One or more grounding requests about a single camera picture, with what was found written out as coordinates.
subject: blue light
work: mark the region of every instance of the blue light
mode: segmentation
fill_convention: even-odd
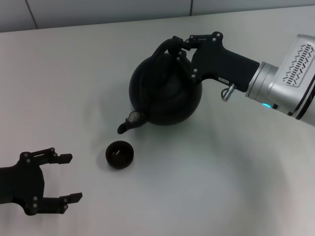
[[[263,103],[262,105],[265,107],[271,108],[271,105],[269,105],[268,103]]]

